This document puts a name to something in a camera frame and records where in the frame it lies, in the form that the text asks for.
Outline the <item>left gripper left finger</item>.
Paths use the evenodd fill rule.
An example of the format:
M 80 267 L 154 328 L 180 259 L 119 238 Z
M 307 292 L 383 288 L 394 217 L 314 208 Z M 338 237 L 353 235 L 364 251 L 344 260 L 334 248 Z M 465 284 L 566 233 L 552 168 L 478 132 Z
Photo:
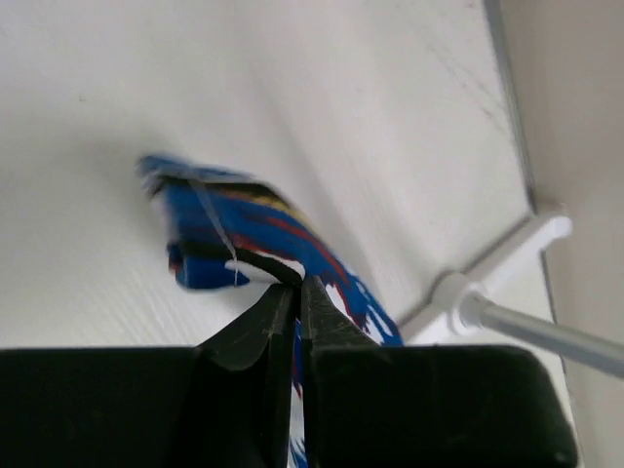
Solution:
M 292 289 L 193 347 L 1 354 L 5 467 L 283 467 Z

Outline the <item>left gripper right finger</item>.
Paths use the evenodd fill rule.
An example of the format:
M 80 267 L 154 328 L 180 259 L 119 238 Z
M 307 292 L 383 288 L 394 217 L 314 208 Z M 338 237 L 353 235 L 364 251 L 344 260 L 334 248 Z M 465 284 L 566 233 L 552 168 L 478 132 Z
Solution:
M 510 345 L 381 346 L 316 278 L 301 289 L 312 467 L 574 467 L 549 372 Z

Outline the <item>blue patterned trousers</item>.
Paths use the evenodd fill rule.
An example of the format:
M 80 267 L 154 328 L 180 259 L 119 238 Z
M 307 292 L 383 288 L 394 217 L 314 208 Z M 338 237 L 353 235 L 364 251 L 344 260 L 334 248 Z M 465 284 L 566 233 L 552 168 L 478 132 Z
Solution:
M 172 461 L 215 467 L 396 467 L 387 357 L 403 343 L 361 279 L 272 186 L 162 155 L 141 157 L 169 267 L 192 292 L 264 283 L 204 342 Z

